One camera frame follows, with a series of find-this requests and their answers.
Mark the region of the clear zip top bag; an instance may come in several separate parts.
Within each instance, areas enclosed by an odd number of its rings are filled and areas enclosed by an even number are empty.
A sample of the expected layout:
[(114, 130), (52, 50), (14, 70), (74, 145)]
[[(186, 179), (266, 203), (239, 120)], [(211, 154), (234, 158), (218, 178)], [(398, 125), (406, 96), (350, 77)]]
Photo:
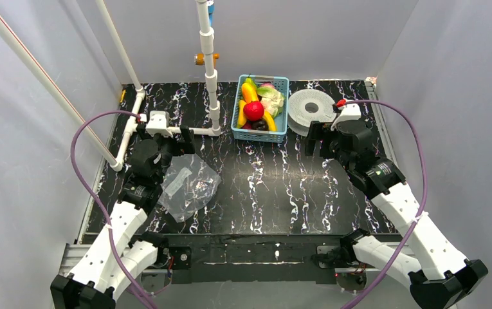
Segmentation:
[(220, 175), (199, 155), (173, 157), (158, 200), (178, 223), (188, 220), (208, 205), (221, 182)]

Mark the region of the red toy apple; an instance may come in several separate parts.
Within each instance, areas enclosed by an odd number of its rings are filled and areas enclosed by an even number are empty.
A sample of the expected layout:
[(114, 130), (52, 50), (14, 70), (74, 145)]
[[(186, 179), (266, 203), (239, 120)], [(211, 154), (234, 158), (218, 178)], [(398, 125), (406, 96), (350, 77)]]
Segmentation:
[(264, 106), (261, 102), (251, 102), (244, 107), (244, 114), (249, 121), (260, 120), (264, 114)]

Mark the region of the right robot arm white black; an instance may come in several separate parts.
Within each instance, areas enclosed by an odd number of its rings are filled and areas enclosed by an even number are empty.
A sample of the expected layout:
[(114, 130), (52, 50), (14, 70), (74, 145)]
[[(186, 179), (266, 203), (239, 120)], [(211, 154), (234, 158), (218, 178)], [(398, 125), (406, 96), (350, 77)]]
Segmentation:
[(355, 188), (392, 222), (406, 240), (413, 256), (399, 253), (378, 241), (369, 232), (356, 229), (340, 240), (348, 262), (363, 262), (382, 270), (408, 288), (421, 308), (451, 308), (470, 295), (488, 275), (479, 259), (469, 259), (438, 229), (420, 203), (397, 165), (377, 154), (373, 133), (360, 120), (337, 123), (314, 121), (307, 134), (305, 155), (314, 153), (321, 142), (320, 156), (335, 159), (344, 168)]

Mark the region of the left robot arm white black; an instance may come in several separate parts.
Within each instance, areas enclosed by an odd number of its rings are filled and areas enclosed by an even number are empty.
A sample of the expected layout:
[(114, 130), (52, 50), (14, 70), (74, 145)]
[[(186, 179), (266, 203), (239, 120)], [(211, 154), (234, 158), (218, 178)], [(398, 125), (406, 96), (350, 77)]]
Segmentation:
[(179, 138), (151, 135), (140, 127), (140, 141), (129, 158), (123, 187), (102, 231), (82, 259), (57, 275), (50, 290), (55, 308), (115, 308), (118, 298), (143, 270), (163, 258), (168, 239), (146, 232), (133, 240), (163, 193), (162, 183), (174, 157), (193, 154), (193, 131)]

